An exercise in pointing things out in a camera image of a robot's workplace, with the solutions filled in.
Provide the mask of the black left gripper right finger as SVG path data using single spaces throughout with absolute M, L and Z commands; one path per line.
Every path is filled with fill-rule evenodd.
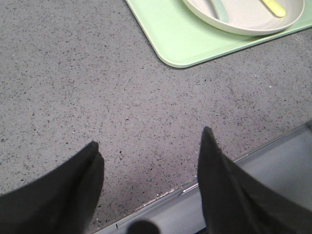
M 312 213 L 225 156 L 211 128 L 201 136 L 197 180 L 210 234 L 310 234 Z

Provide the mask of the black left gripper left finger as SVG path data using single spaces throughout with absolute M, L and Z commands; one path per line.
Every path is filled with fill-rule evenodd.
M 0 197 L 2 234 L 82 234 L 103 186 L 104 159 L 92 141 L 47 175 Z

